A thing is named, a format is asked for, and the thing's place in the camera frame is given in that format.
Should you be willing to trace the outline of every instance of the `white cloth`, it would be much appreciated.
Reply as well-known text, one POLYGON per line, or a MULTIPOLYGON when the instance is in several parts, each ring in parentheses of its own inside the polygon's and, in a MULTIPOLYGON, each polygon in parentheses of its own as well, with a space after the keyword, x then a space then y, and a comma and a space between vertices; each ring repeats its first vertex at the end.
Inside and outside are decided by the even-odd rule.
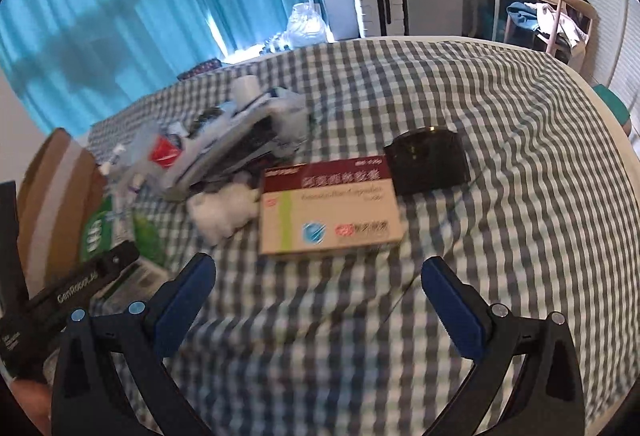
MULTIPOLYGON (((532 9, 536 9, 540 32, 551 35, 556 20, 556 9, 548 3, 527 3, 527 6, 532 9)), ((580 27, 575 24, 574 20, 564 12, 560 15, 558 34, 562 34, 571 46, 571 59, 569 60, 569 66, 579 72, 582 67, 582 63, 584 62, 584 55, 587 49, 587 42, 589 42, 589 36, 581 31, 580 27)))

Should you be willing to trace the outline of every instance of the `desk chair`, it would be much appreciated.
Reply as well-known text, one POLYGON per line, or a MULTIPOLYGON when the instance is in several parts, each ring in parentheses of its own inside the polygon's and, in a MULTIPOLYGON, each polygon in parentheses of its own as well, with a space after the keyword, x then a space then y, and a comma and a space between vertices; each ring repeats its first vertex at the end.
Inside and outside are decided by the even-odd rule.
MULTIPOLYGON (((546 52, 548 54, 555 56, 557 50, 562 50, 568 55, 569 59, 571 59, 571 55, 572 55, 571 48, 568 48, 566 45, 563 45, 563 44, 558 44, 557 42, 558 28, 560 25, 560 15, 562 10, 567 6, 571 7, 572 9, 575 9, 577 12, 579 12, 581 15, 583 15, 585 18, 589 20, 587 26, 585 27, 586 30, 583 29, 582 31, 584 31, 589 37, 591 37, 593 28, 594 28, 594 22, 598 19, 598 13, 596 12, 596 9, 594 9, 590 4, 588 4, 583 0, 558 0, 558 5, 556 6, 556 18, 554 20, 554 26, 553 26, 551 35, 547 37, 545 34, 542 34, 541 32, 537 32, 536 34, 539 39, 545 42, 546 52)), ((513 20, 509 16, 507 16, 507 26, 504 31, 504 42, 509 41, 509 36, 513 30, 513 25, 514 25, 513 20)), ((582 63, 580 63, 580 66, 577 66, 577 67, 574 66, 574 70, 577 72, 579 72, 581 68, 582 68, 582 63)))

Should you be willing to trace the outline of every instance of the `teal stool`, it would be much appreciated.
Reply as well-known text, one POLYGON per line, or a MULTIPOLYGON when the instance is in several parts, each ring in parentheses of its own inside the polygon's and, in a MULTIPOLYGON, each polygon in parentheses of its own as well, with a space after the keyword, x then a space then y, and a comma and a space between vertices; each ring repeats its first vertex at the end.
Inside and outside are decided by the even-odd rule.
POLYGON ((607 105, 607 108, 611 110, 613 116, 625 130, 626 135, 629 136, 631 134, 631 114, 629 113, 629 110, 626 109, 625 104, 609 88, 602 84, 598 84, 593 88, 593 90, 607 105))

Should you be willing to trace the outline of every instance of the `black wallet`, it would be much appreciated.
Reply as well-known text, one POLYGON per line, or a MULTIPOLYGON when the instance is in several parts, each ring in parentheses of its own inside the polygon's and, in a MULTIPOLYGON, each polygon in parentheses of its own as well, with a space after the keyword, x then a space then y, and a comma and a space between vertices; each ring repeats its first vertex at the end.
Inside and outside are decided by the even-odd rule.
POLYGON ((423 127, 385 147, 398 196, 462 185, 470 180, 466 155, 455 131, 423 127))

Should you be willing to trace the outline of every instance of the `human hand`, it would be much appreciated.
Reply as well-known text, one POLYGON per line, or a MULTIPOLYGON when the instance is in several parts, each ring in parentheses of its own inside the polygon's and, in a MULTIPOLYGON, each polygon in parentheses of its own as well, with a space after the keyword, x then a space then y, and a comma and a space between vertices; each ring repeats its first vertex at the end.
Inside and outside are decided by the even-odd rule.
POLYGON ((50 436, 51 390, 49 387, 30 380, 14 380, 10 388, 15 400, 31 422, 45 436, 50 436))

